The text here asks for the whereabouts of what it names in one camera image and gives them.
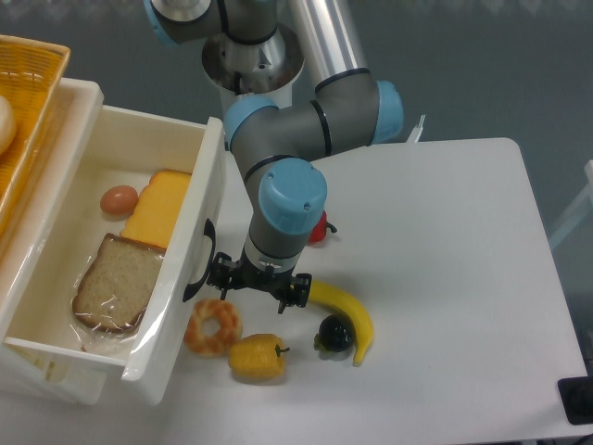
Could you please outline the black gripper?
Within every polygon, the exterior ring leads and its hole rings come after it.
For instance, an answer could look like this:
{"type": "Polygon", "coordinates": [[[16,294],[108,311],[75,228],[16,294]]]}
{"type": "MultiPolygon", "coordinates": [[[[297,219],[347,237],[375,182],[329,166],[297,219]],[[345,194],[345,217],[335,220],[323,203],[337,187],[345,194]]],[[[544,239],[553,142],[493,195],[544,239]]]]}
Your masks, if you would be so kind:
{"type": "Polygon", "coordinates": [[[309,299],[312,284],[310,273],[292,275],[293,268],[276,272],[272,266],[260,269],[243,254],[239,261],[226,253],[218,252],[211,263],[207,285],[220,291],[220,300],[226,300],[230,290],[243,288],[270,293],[279,301],[278,313],[287,307],[304,308],[309,299]]]}

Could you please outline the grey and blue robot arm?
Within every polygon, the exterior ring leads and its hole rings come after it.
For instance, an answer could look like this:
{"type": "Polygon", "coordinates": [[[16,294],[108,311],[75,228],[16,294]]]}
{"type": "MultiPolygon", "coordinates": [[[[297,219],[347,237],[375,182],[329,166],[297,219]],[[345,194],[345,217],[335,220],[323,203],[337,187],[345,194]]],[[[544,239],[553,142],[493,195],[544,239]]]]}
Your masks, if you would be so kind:
{"type": "Polygon", "coordinates": [[[393,141],[404,123],[397,88],[369,70],[345,1],[148,1],[161,40],[205,40],[202,64],[233,93],[223,126],[253,215],[238,260],[212,252],[203,283],[253,288],[303,307],[312,279],[295,273],[327,197],[313,161],[393,141]]]}

